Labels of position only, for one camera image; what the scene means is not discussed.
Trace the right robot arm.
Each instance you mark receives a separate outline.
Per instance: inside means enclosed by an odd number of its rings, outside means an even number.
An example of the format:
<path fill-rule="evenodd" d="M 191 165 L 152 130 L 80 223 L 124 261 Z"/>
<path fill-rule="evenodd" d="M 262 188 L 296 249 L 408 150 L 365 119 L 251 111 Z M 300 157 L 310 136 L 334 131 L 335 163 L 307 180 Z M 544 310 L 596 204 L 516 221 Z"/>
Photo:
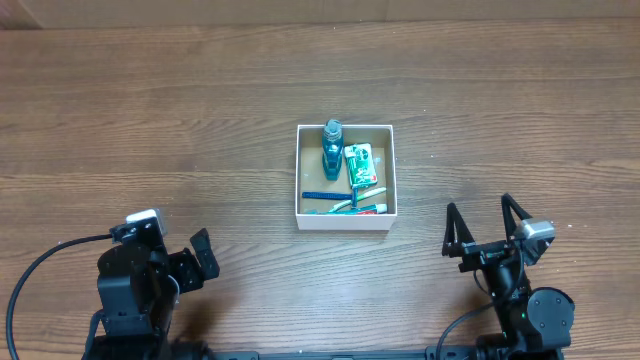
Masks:
<path fill-rule="evenodd" d="M 525 272 L 550 248 L 554 225 L 530 215 L 508 193 L 501 209 L 505 238 L 479 244 L 456 205 L 447 206 L 442 255 L 459 258 L 460 272 L 482 275 L 485 283 L 478 288 L 490 302 L 454 320 L 427 350 L 430 359 L 562 359 L 562 350 L 571 345 L 575 302 L 553 287 L 533 289 Z M 479 336 L 473 346 L 445 344 L 456 327 L 489 309 L 497 315 L 498 333 Z"/>

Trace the green white soap packet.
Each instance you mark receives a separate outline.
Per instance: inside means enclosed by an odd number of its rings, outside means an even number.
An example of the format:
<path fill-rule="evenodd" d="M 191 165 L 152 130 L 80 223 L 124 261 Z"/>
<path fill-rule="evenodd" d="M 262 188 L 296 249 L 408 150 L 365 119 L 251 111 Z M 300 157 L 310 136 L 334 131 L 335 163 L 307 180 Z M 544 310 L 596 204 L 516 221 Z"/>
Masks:
<path fill-rule="evenodd" d="M 352 189 L 368 188 L 378 182 L 372 147 L 369 143 L 353 144 L 343 149 Z"/>

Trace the green white toothbrush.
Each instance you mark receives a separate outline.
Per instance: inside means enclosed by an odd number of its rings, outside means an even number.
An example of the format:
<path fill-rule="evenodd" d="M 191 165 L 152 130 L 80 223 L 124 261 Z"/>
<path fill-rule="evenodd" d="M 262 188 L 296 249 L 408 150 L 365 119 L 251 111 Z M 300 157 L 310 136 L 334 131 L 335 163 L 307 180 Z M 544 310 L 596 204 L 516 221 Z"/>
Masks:
<path fill-rule="evenodd" d="M 344 200 L 342 202 L 337 203 L 329 210 L 329 212 L 330 213 L 338 212 L 339 210 L 345 208 L 346 206 L 355 207 L 360 201 L 364 201 L 366 199 L 377 196 L 379 194 L 383 194 L 386 191 L 387 191 L 386 187 L 379 187 L 372 190 L 368 190 L 362 194 L 357 195 L 354 200 Z"/>

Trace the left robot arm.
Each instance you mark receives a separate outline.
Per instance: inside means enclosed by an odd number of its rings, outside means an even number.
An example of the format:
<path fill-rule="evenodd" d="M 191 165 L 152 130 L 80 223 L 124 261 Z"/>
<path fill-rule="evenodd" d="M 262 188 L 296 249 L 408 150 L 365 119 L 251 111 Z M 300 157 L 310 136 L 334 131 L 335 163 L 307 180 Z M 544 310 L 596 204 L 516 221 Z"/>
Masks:
<path fill-rule="evenodd" d="M 116 246 L 98 260 L 102 309 L 91 320 L 85 359 L 211 359 L 206 343 L 171 342 L 172 314 L 182 294 L 220 274 L 209 233 L 170 254 L 156 219 L 111 229 Z"/>

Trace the blue disposable razor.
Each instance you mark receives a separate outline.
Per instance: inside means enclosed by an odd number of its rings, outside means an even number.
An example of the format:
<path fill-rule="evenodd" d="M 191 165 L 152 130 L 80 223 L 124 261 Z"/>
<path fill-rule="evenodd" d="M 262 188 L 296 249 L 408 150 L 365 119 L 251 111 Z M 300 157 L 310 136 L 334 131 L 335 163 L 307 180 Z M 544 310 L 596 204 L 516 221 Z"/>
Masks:
<path fill-rule="evenodd" d="M 348 204 L 353 206 L 356 206 L 358 203 L 356 191 L 351 193 L 306 191 L 302 193 L 302 197 L 307 199 L 320 199 L 320 200 L 342 200 L 342 201 L 346 201 Z"/>

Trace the teal mouthwash bottle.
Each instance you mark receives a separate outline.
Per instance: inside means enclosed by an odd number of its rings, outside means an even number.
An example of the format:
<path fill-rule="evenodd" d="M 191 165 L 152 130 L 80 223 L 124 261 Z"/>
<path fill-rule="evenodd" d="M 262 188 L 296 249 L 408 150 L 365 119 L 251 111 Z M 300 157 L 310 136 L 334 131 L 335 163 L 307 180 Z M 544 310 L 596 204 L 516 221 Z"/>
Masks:
<path fill-rule="evenodd" d="M 322 147 L 325 176 L 329 181 L 336 181 L 341 171 L 344 147 L 342 123 L 339 120 L 330 119 L 324 125 Z"/>

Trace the white teal toothpaste tube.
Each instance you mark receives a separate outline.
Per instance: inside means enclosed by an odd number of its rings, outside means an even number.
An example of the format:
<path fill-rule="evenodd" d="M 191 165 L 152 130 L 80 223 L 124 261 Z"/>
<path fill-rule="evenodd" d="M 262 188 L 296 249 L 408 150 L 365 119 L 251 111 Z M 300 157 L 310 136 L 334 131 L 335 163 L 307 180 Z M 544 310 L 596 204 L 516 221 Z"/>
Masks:
<path fill-rule="evenodd" d="M 345 211 L 329 211 L 329 212 L 317 212 L 311 211 L 309 215 L 374 215 L 385 214 L 388 208 L 386 204 L 373 204 L 361 208 L 352 208 Z"/>

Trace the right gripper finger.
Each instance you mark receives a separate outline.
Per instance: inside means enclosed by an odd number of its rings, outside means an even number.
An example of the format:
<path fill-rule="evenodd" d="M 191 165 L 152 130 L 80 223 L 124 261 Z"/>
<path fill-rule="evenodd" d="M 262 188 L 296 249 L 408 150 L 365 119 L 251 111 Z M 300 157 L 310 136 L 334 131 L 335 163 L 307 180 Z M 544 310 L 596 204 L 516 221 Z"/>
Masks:
<path fill-rule="evenodd" d="M 446 228 L 442 246 L 443 256 L 462 256 L 468 246 L 474 245 L 474 238 L 456 205 L 451 202 L 446 209 Z"/>
<path fill-rule="evenodd" d="M 510 239 L 517 228 L 514 216 L 517 216 L 519 220 L 526 220 L 530 219 L 531 215 L 525 211 L 509 193 L 505 193 L 501 197 L 501 208 L 506 238 Z"/>

